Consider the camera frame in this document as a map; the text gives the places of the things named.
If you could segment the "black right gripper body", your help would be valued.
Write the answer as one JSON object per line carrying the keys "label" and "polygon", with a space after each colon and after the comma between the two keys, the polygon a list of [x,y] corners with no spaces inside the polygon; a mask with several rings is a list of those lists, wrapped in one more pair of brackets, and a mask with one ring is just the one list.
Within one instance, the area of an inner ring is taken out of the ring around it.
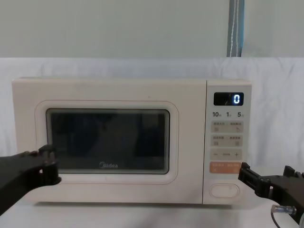
{"label": "black right gripper body", "polygon": [[304,175],[275,176],[271,179],[271,200],[281,206],[296,208],[297,214],[304,212]]}

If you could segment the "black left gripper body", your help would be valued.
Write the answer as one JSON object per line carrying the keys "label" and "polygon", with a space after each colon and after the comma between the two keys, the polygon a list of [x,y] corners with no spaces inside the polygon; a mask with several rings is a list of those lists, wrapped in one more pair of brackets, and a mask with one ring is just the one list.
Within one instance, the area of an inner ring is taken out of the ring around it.
{"label": "black left gripper body", "polygon": [[36,189],[42,186],[42,153],[26,151],[0,158],[0,189],[26,187]]}

